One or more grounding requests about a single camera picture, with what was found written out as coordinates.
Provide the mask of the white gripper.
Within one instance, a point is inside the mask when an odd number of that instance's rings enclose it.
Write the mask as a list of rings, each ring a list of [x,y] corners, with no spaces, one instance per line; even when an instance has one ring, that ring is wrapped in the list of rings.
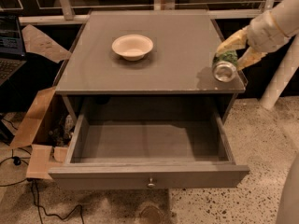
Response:
[[[243,70],[259,62],[266,53],[275,52],[290,40],[278,26],[270,11],[254,18],[247,28],[242,28],[225,39],[216,50],[223,54],[230,50],[243,49],[246,44],[250,47],[237,61],[237,70]]]

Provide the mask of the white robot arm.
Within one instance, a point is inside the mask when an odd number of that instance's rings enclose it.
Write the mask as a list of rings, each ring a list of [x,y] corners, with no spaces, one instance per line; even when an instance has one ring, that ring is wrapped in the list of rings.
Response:
[[[270,109],[299,67],[299,0],[282,0],[255,17],[221,42],[216,55],[243,49],[245,53],[233,62],[234,70],[242,70],[285,45],[289,48],[260,100],[263,107]],[[276,224],[299,224],[299,154],[285,180]]]

